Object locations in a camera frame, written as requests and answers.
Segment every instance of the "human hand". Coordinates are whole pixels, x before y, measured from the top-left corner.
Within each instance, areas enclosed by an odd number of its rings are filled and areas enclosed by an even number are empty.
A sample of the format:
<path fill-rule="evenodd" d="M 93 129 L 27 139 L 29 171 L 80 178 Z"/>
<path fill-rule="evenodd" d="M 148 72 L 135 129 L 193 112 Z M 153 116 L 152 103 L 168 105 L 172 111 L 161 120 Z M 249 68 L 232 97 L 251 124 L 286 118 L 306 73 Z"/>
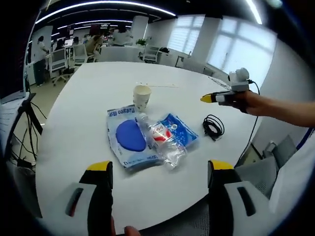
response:
<path fill-rule="evenodd" d="M 246 112 L 253 116 L 266 116 L 270 99 L 260 96 L 252 91 L 235 95 L 232 107 L 239 109 L 239 104 L 246 105 Z"/>
<path fill-rule="evenodd" d="M 113 217 L 111 218 L 111 228 L 112 228 L 112 236 L 116 236 L 115 224 L 114 224 L 114 218 Z M 141 236 L 139 231 L 137 231 L 132 226 L 125 227 L 125 235 L 126 236 Z"/>

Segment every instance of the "computer monitor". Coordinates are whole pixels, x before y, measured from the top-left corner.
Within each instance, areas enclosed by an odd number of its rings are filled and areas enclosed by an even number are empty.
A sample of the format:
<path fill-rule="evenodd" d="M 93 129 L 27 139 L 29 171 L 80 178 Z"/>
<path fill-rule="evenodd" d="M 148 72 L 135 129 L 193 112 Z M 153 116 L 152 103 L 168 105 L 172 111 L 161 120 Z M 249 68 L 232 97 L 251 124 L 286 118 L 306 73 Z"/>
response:
<path fill-rule="evenodd" d="M 66 40 L 64 41 L 64 47 L 65 47 L 65 48 L 66 48 L 66 47 L 71 47 L 72 44 L 73 44 L 73 38 L 71 38 L 71 39 L 66 39 Z"/>

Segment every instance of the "window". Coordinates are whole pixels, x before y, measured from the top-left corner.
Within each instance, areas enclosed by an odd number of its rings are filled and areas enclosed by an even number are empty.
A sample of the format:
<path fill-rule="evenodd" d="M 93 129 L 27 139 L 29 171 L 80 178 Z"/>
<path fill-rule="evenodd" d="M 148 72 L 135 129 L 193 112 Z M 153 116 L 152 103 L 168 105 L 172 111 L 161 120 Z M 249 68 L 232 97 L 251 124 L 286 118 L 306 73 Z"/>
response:
<path fill-rule="evenodd" d="M 178 17 L 167 47 L 189 54 L 193 52 L 205 16 Z"/>
<path fill-rule="evenodd" d="M 276 41 L 276 34 L 263 27 L 224 18 L 208 63 L 225 73 L 244 67 L 261 87 L 272 62 Z"/>

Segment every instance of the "plastic water bottle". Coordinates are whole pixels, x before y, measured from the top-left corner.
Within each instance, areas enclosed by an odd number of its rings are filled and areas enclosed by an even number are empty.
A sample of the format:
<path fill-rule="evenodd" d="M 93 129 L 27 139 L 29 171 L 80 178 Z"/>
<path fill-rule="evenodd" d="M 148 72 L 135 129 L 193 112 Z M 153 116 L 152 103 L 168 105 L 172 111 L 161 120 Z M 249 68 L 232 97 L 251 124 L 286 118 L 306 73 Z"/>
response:
<path fill-rule="evenodd" d="M 161 122 L 149 119 L 145 113 L 140 113 L 138 122 L 147 143 L 157 150 L 172 169 L 175 168 L 187 154 L 185 147 Z"/>

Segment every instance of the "person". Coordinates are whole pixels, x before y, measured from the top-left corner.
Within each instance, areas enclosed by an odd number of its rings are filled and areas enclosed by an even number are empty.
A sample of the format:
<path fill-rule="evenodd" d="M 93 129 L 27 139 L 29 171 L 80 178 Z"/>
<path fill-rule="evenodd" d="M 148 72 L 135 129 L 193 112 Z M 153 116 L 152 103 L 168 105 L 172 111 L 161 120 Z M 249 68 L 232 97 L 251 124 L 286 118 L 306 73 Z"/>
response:
<path fill-rule="evenodd" d="M 83 44 L 86 44 L 88 40 L 89 40 L 89 35 L 88 35 L 88 34 L 85 34 L 85 35 L 83 36 L 83 38 L 82 38 L 82 43 L 83 43 Z"/>
<path fill-rule="evenodd" d="M 229 106 L 239 108 L 247 104 L 246 112 L 253 116 L 272 117 L 284 122 L 301 126 L 315 127 L 315 102 L 293 103 L 278 101 L 260 96 L 251 91 L 235 95 Z M 315 166 L 315 134 L 283 165 L 278 173 L 269 200 L 270 210 L 280 224 L 298 203 L 307 187 Z M 112 235 L 115 235 L 112 219 Z M 127 236 L 141 236 L 133 227 L 125 228 Z"/>
<path fill-rule="evenodd" d="M 79 44 L 79 37 L 74 37 L 72 45 L 75 46 L 75 45 L 78 45 L 78 44 Z"/>
<path fill-rule="evenodd" d="M 63 39 L 59 39 L 59 40 L 57 41 L 57 47 L 56 47 L 55 51 L 62 49 L 63 46 L 64 46 L 64 41 L 63 41 Z"/>
<path fill-rule="evenodd" d="M 99 52 L 96 50 L 97 47 L 103 45 L 103 35 L 98 34 L 91 38 L 86 44 L 85 47 L 87 49 L 88 56 L 95 55 L 96 59 L 99 59 Z"/>
<path fill-rule="evenodd" d="M 34 76 L 37 86 L 42 86 L 45 81 L 46 54 L 49 50 L 45 48 L 44 36 L 37 40 L 37 52 L 35 53 L 37 62 L 34 64 Z"/>
<path fill-rule="evenodd" d="M 113 46 L 124 47 L 130 38 L 133 38 L 130 31 L 124 25 L 119 25 L 113 33 Z"/>

